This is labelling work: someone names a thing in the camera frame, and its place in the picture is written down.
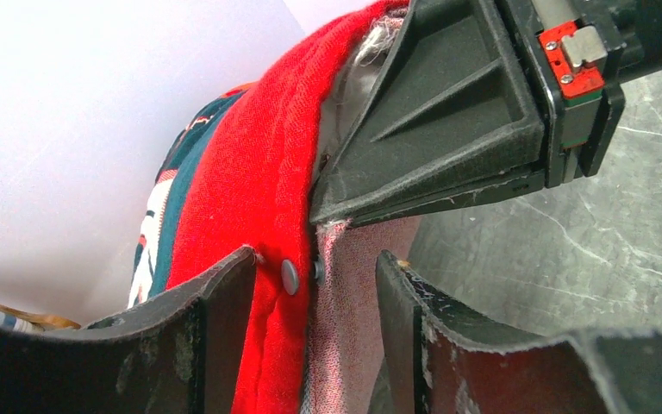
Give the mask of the pink red patterned pillowcase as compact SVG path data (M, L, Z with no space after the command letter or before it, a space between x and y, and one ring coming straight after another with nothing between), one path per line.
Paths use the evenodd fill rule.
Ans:
M375 266L405 258L416 217L312 225L321 105L372 24L404 1L340 16L256 82L202 108L159 169L134 258L130 306L237 248L258 260L232 410L367 413L383 365Z

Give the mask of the white pillow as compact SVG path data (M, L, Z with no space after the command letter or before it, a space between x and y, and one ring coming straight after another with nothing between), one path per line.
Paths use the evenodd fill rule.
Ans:
M313 179L338 151L364 109L407 14L408 9L402 7L378 18L337 73L321 105Z

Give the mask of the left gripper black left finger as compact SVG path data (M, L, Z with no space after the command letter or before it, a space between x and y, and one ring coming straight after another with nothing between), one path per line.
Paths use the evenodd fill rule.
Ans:
M84 329L0 328L0 413L228 413L255 253Z

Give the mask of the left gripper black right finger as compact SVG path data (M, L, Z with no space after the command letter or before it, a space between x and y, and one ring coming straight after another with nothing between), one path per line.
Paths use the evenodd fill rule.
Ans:
M448 296L388 251L376 286L397 413L662 413L662 329L538 336Z

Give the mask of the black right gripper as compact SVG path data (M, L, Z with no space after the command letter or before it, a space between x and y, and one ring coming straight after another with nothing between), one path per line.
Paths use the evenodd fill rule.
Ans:
M414 1L309 220L359 228L593 176L622 84L661 70L662 1Z

